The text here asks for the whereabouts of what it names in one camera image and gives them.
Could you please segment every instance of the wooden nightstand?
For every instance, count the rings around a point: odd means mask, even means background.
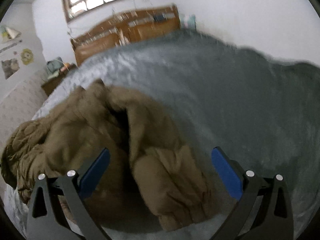
[[[74,67],[76,67],[76,65],[72,64],[70,65],[69,69],[72,69]],[[47,96],[51,95],[51,93],[57,88],[58,85],[60,85],[60,83],[68,73],[69,73],[68,70],[64,72],[60,72],[59,76],[57,76],[56,78],[50,79],[49,81],[47,81],[41,86],[41,88],[44,90]]]

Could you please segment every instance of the brown down coat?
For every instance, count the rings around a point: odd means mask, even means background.
[[[137,90],[101,80],[77,87],[46,117],[21,124],[2,153],[2,176],[28,203],[40,173],[77,170],[103,147],[110,165],[85,201],[99,220],[117,219],[134,188],[166,231],[211,217],[211,191],[163,108]]]

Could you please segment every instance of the metal screw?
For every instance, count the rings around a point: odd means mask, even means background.
[[[43,173],[39,174],[38,179],[39,180],[45,179],[45,174],[43,174]]]
[[[67,176],[68,177],[73,177],[75,174],[76,174],[76,171],[71,170],[71,171],[68,171]]]
[[[254,176],[254,172],[253,171],[246,171],[245,173],[248,177],[253,177]]]
[[[282,177],[282,175],[278,174],[278,175],[276,175],[276,179],[281,181],[281,180],[283,180],[283,177]]]

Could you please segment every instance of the gray blanket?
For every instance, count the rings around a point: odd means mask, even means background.
[[[195,158],[215,184],[221,214],[173,233],[158,229],[146,233],[142,225],[136,232],[125,225],[110,226],[106,231],[114,239],[209,239],[234,204],[211,165],[210,153],[217,145],[245,170],[284,176],[292,198],[295,237],[319,208],[320,70],[316,66],[274,62],[252,49],[178,31],[89,58],[65,78],[34,118],[45,116],[76,86],[87,88],[96,78],[107,85],[136,88],[166,106],[189,145],[201,153]]]

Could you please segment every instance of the white wall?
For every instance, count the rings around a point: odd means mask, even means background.
[[[199,30],[273,57],[320,65],[320,19],[308,0],[175,0]]]
[[[7,25],[22,33],[22,36],[14,41],[7,43],[0,43],[0,49],[11,45],[12,43],[22,40],[17,46],[6,50],[0,54],[0,102],[10,91],[12,91],[16,85],[26,78],[31,76],[37,70],[42,69],[45,66],[45,60],[42,54],[42,46],[40,40],[36,36],[36,30],[34,27],[32,16],[31,3],[12,4],[0,25]],[[20,54],[23,49],[31,49],[34,54],[34,63],[29,65],[23,65]],[[7,80],[4,78],[4,72],[1,66],[1,60],[16,58],[19,60],[20,69],[14,73]]]
[[[173,3],[174,0],[135,0],[137,8],[156,7]],[[60,56],[65,62],[76,62],[70,43],[71,35],[77,37],[112,15],[112,9],[122,12],[134,9],[133,0],[122,0],[97,8],[66,23],[62,0],[35,0],[32,4],[36,32],[43,46],[44,58],[49,61]]]

